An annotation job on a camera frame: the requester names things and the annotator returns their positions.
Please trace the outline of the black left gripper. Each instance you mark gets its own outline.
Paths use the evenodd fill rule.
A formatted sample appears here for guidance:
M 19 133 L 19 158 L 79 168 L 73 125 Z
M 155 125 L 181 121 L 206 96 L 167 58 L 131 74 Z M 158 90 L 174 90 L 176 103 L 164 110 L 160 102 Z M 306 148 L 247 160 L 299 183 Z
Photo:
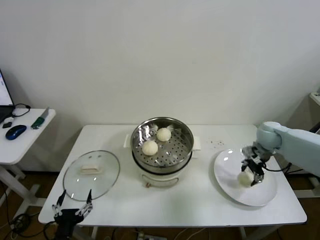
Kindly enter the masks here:
M 52 205 L 52 210 L 55 222 L 57 223 L 57 230 L 55 233 L 55 240 L 70 240 L 73 236 L 74 228 L 78 223 L 84 220 L 91 210 L 93 209 L 92 204 L 92 190 L 89 191 L 86 203 L 80 208 L 73 209 L 61 209 L 66 190 L 59 196 L 56 204 Z

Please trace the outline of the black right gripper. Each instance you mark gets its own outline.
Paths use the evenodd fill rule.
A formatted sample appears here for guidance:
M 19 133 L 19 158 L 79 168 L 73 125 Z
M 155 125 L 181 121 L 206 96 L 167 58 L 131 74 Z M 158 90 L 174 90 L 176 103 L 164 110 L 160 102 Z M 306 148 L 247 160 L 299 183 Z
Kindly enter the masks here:
M 251 182 L 250 186 L 253 187 L 254 185 L 260 184 L 264 180 L 264 171 L 260 164 L 256 163 L 252 159 L 244 159 L 241 165 L 241 172 L 244 172 L 247 167 L 253 173 L 253 181 Z

